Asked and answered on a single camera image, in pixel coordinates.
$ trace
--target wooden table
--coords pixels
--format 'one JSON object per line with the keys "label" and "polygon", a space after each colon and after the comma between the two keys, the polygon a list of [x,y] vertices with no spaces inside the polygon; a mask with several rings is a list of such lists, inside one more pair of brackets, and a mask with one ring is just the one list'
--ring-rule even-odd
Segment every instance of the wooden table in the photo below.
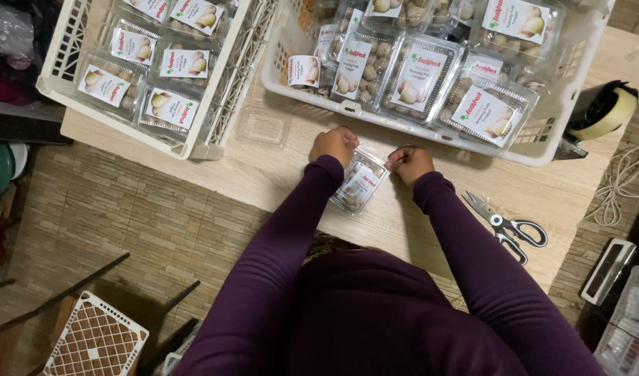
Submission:
{"label": "wooden table", "polygon": [[[639,36],[613,28],[605,30],[586,78],[585,87],[621,79],[639,89]],[[73,110],[67,110],[61,132],[94,147],[115,153],[153,169],[215,190],[228,197],[273,211],[301,177],[307,155],[318,132],[348,125],[362,147],[386,158],[404,143],[433,152],[435,165],[457,188],[485,194],[493,205],[515,218],[532,219],[549,234],[544,248],[523,245],[529,256],[526,269],[545,290],[558,272],[624,127],[597,141],[585,142],[590,152],[583,160],[555,161],[534,169],[416,139],[320,108],[266,92],[260,81],[250,86],[239,122],[248,116],[290,122],[282,150],[241,141],[232,132],[226,154],[218,161],[176,160],[129,137],[116,133]],[[389,179],[376,192],[365,213],[353,217],[330,205],[319,228],[356,244],[373,245],[430,272],[450,278],[438,240],[412,193],[399,179]]]}

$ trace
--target white cable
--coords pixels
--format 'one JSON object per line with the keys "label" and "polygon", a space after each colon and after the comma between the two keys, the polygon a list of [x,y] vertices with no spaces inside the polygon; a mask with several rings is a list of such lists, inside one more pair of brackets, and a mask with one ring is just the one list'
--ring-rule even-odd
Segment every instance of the white cable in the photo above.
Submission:
{"label": "white cable", "polygon": [[[612,162],[618,160],[616,175],[612,176],[610,169],[605,170],[605,182],[607,185],[599,188],[593,195],[594,197],[605,196],[605,198],[595,210],[588,213],[582,220],[593,217],[593,220],[601,226],[616,226],[621,221],[621,205],[617,202],[617,197],[623,196],[639,199],[639,195],[624,189],[626,185],[639,175],[639,159],[631,161],[631,155],[637,151],[639,151],[639,147],[624,150],[624,152],[612,157],[609,161],[610,166]],[[600,210],[603,211],[602,216],[598,215]]]}

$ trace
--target scissors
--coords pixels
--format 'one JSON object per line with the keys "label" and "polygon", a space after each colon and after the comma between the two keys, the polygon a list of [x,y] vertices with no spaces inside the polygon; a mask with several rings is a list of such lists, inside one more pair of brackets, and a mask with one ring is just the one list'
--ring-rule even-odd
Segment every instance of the scissors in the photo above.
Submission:
{"label": "scissors", "polygon": [[[493,229],[496,231],[496,238],[500,241],[501,244],[507,244],[508,247],[515,252],[517,256],[519,256],[519,263],[524,266],[528,262],[528,256],[521,250],[519,247],[519,243],[517,243],[510,235],[507,234],[505,229],[508,229],[514,233],[519,239],[524,240],[526,243],[531,244],[534,247],[544,247],[547,245],[547,233],[545,230],[540,227],[539,224],[536,224],[533,221],[526,221],[523,219],[517,219],[516,221],[510,221],[503,218],[500,214],[495,213],[489,206],[479,199],[477,195],[472,192],[466,191],[467,195],[461,195],[464,200],[468,201],[470,206],[475,209],[480,216],[484,217]],[[534,228],[538,235],[540,235],[540,240],[535,241],[532,236],[526,234],[521,227],[523,225],[531,226]]]}

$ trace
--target sleeve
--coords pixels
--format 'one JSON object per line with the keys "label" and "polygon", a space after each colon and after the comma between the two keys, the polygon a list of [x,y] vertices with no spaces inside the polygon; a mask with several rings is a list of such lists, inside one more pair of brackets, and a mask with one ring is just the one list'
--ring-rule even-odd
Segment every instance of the sleeve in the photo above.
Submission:
{"label": "sleeve", "polygon": [[531,376],[604,375],[598,362],[517,259],[438,172],[414,186],[471,314],[489,325]]}
{"label": "sleeve", "polygon": [[175,375],[260,375],[274,354],[308,247],[327,202],[343,182],[324,155],[259,229],[224,281]]}

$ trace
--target person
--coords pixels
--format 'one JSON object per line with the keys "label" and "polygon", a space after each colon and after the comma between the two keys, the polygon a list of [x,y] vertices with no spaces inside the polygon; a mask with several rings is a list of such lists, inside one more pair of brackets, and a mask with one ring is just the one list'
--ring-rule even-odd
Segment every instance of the person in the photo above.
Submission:
{"label": "person", "polygon": [[174,375],[604,374],[424,149],[395,150],[385,166],[430,218],[470,314],[381,250],[302,265],[358,146],[345,127],[317,136],[303,178],[245,248]]}

